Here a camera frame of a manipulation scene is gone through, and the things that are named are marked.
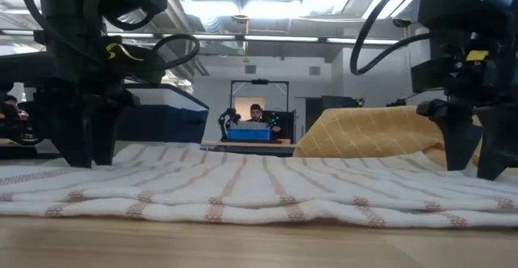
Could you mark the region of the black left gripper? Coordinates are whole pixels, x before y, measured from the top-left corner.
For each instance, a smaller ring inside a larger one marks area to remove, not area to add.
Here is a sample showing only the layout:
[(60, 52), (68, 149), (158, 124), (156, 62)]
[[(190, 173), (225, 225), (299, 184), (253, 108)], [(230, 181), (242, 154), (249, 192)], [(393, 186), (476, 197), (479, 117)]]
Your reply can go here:
[(81, 37), (74, 51), (48, 35), (34, 35), (43, 49), (0, 55), (0, 107), (17, 83), (36, 91), (34, 131), (47, 138), (71, 167), (92, 164), (91, 115), (95, 112), (95, 163), (111, 165), (120, 115), (140, 105), (124, 80), (158, 84), (166, 62), (158, 49), (124, 44), (120, 36)]

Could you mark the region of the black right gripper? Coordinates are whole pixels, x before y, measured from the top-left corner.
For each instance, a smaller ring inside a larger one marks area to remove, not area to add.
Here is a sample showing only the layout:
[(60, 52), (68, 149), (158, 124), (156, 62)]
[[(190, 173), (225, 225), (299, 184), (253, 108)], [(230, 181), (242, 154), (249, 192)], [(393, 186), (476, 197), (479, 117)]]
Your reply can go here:
[[(478, 107), (518, 104), (518, 37), (430, 32), (431, 56), (411, 67), (415, 93), (443, 89)], [(429, 100), (417, 107), (440, 129), (448, 170), (467, 167), (481, 138), (478, 178), (493, 181), (518, 161), (518, 106), (481, 110), (473, 123), (467, 105)]]

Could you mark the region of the yellow checked towel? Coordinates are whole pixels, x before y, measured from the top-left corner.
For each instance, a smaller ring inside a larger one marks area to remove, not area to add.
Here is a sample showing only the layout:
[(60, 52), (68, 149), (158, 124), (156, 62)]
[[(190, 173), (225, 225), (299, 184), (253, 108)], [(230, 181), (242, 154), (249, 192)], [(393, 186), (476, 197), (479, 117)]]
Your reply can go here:
[(414, 106), (325, 110), (300, 139), (294, 157), (381, 158), (422, 152), (447, 166), (439, 127)]

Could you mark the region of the white pink-striped towel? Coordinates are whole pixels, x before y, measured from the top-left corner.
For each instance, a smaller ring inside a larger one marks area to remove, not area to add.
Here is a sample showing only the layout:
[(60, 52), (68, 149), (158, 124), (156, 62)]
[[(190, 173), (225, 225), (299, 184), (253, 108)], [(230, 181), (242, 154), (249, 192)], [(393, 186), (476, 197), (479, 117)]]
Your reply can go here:
[(446, 172), (424, 154), (278, 158), (133, 144), (109, 166), (0, 166), (0, 215), (376, 228), (518, 228), (518, 181)]

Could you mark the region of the navy white fabric bin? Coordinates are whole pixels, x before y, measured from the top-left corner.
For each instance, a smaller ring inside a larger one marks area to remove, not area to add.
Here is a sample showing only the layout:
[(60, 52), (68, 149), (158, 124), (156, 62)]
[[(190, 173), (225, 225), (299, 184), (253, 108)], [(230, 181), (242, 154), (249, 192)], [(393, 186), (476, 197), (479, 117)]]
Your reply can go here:
[(210, 107), (170, 84), (127, 83), (140, 105), (124, 111), (117, 139), (132, 142), (200, 143)]

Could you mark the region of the blue plastic crate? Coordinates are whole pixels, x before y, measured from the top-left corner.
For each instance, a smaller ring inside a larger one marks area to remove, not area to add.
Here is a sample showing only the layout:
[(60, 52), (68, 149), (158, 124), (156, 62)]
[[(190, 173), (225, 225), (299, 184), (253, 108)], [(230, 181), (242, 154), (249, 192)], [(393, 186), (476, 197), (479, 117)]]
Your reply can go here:
[(269, 141), (271, 128), (265, 122), (241, 121), (239, 124), (231, 124), (227, 131), (228, 140), (236, 141)]

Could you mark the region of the person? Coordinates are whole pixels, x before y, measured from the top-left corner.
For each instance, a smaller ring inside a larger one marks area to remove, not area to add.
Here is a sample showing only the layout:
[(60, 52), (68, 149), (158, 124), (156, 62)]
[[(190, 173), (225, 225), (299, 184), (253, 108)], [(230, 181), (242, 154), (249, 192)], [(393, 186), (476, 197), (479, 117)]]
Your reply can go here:
[[(250, 106), (250, 118), (248, 121), (267, 123), (268, 121), (262, 116), (262, 114), (262, 107), (259, 104), (252, 104)], [(276, 134), (281, 131), (281, 127), (279, 125), (271, 125), (270, 128)]]

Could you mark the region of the long ceiling light strip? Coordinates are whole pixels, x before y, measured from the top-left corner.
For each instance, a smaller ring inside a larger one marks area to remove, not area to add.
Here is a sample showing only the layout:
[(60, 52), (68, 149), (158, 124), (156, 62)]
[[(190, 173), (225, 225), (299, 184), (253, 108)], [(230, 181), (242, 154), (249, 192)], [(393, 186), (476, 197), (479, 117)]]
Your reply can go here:
[[(162, 39), (169, 34), (163, 33), (128, 33), (109, 32), (109, 36), (121, 36), (126, 39)], [(267, 42), (295, 42), (295, 43), (317, 43), (332, 45), (354, 45), (356, 39), (343, 37), (312, 37), (312, 36), (265, 36), (265, 35), (216, 35), (216, 34), (193, 34), (194, 37), (203, 41), (267, 41)]]

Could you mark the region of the black metal workstation frame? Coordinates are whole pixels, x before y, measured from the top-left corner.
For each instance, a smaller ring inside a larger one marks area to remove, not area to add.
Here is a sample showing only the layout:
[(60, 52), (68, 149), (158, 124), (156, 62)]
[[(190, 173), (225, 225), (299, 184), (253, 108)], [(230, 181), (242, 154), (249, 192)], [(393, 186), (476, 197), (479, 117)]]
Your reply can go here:
[(271, 130), (271, 140), (294, 142), (295, 112), (291, 111), (290, 83), (268, 79), (232, 80), (230, 83), (229, 107), (235, 108), (241, 121), (250, 118), (250, 106), (259, 104), (267, 124), (279, 125), (281, 131)]

